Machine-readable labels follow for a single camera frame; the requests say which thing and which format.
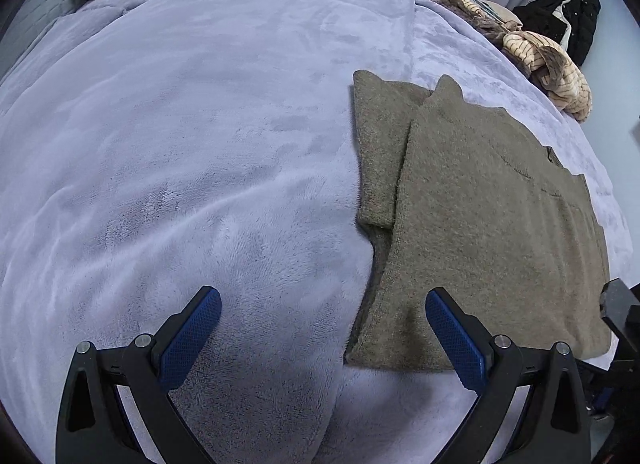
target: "lavender fleece blanket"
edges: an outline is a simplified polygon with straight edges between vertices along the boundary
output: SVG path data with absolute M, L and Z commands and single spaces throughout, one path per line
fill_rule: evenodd
M 0 85 L 0 400 L 43 463 L 76 344 L 155 332 L 201 285 L 222 320 L 172 397 L 217 462 L 442 447 L 473 399 L 455 375 L 342 365 L 372 258 L 354 221 L 357 69 L 428 88 L 448 73 L 507 108 L 585 173 L 622 274 L 628 230 L 579 126 L 435 4 L 96 0 Z

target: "wall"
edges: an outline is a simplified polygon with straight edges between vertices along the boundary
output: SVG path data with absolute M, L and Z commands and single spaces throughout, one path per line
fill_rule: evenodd
M 582 126 L 607 168 L 631 231 L 627 285 L 640 282 L 640 26 L 622 0 L 600 0 L 593 45 L 582 66 L 593 111 Z

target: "gray sweater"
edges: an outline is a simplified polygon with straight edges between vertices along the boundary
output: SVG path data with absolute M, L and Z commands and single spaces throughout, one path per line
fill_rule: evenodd
M 433 93 L 367 71 L 353 79 L 357 220 L 375 257 L 346 362 L 450 368 L 424 313 L 438 286 L 518 345 L 606 352 L 609 266 L 584 177 L 505 109 L 466 103 L 449 76 Z

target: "hanging jacket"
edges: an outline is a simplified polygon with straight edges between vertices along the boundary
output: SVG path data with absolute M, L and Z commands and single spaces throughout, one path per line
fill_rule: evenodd
M 596 32 L 596 22 L 600 12 L 600 0 L 570 0 L 564 5 L 562 12 L 564 18 L 571 24 L 571 35 L 566 52 L 576 65 L 581 66 L 593 43 L 593 34 Z
M 551 38 L 558 44 L 566 30 L 566 24 L 553 15 L 562 0 L 534 0 L 526 6 L 517 6 L 513 13 L 522 22 L 524 31 L 531 31 Z
M 564 0 L 534 0 L 526 6 L 513 9 L 522 21 L 524 31 L 532 31 L 560 43 L 566 24 L 553 15 Z M 584 63 L 593 43 L 600 0 L 570 0 L 562 8 L 564 18 L 571 25 L 567 54 L 577 66 Z

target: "blue gripper pad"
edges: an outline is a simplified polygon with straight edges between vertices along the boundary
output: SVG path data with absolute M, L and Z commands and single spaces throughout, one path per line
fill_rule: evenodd
M 211 288 L 160 356 L 158 381 L 165 393 L 184 383 L 221 313 L 220 294 Z
M 427 295 L 425 311 L 429 325 L 447 353 L 462 385 L 478 395 L 482 394 L 487 379 L 484 357 L 478 347 L 435 291 Z

